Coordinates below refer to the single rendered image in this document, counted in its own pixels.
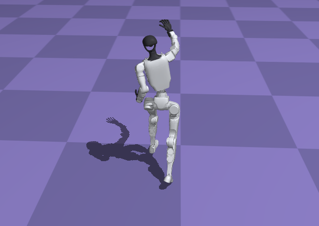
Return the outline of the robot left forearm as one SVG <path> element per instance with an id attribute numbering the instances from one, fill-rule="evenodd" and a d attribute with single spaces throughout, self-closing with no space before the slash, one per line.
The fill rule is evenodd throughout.
<path id="1" fill-rule="evenodd" d="M 146 93 L 142 94 L 142 89 L 139 87 L 139 92 L 138 92 L 138 96 L 137 96 L 136 102 L 141 103 L 141 101 L 143 101 L 145 96 L 146 96 Z"/>

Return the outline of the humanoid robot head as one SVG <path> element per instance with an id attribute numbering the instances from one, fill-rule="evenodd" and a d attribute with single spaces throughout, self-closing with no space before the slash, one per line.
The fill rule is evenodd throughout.
<path id="1" fill-rule="evenodd" d="M 161 55 L 158 55 L 156 53 L 156 44 L 157 44 L 157 40 L 154 36 L 148 35 L 148 36 L 144 37 L 144 39 L 143 39 L 144 48 L 150 54 L 148 60 L 153 61 L 153 60 L 160 59 Z M 147 50 L 146 46 L 152 47 L 153 45 L 154 45 L 154 48 L 152 50 Z"/>

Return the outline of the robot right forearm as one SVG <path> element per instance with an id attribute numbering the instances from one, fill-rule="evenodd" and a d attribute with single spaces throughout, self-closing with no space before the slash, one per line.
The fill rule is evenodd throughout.
<path id="1" fill-rule="evenodd" d="M 174 33 L 174 31 L 170 31 L 170 39 L 171 45 L 173 46 L 175 44 L 175 47 L 179 50 L 179 42 L 177 39 L 177 35 Z"/>

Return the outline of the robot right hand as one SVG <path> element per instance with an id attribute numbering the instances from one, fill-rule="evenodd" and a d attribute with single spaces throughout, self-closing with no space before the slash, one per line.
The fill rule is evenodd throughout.
<path id="1" fill-rule="evenodd" d="M 166 19 L 164 19 L 164 20 L 162 19 L 162 20 L 160 20 L 160 22 L 163 25 L 159 24 L 159 26 L 165 28 L 165 30 L 167 30 L 168 36 L 170 37 L 170 31 L 173 31 L 173 29 L 171 29 L 171 24 L 170 24 L 169 20 L 168 19 L 167 20 Z"/>

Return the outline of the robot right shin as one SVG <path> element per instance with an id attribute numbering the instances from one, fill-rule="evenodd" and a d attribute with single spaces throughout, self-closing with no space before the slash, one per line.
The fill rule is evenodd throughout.
<path id="1" fill-rule="evenodd" d="M 172 166 L 175 160 L 175 154 L 176 154 L 176 138 L 173 140 L 173 148 L 168 147 L 167 148 L 167 154 L 166 154 L 166 159 L 167 159 L 167 175 L 172 174 Z"/>

